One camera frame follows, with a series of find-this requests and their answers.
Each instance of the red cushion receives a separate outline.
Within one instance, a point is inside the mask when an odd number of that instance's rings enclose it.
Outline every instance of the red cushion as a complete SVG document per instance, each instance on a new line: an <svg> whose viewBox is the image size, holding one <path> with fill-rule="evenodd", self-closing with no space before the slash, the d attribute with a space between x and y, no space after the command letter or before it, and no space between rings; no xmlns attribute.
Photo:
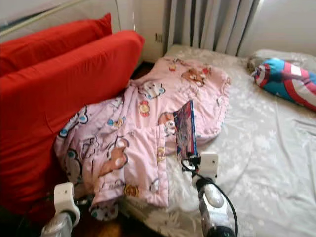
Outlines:
<svg viewBox="0 0 316 237"><path fill-rule="evenodd" d="M0 205L23 214L64 178L52 145L83 105L122 91L141 55L134 31L103 37L0 78ZM53 214L39 203L33 220Z"/></svg>
<svg viewBox="0 0 316 237"><path fill-rule="evenodd" d="M0 76L35 65L110 35L111 15L51 27L0 45Z"/></svg>

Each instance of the cartoon print blanket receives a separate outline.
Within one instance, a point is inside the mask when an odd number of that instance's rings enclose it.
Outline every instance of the cartoon print blanket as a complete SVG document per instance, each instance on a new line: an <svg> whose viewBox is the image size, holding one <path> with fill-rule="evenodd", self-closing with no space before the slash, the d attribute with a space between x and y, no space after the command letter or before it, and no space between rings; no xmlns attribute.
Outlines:
<svg viewBox="0 0 316 237"><path fill-rule="evenodd" d="M166 155L176 151L173 111L193 100L197 145L217 136L231 81L197 61L162 58L121 96L84 106L56 139L77 198L90 194L92 216L109 220L118 198L168 207Z"/></svg>

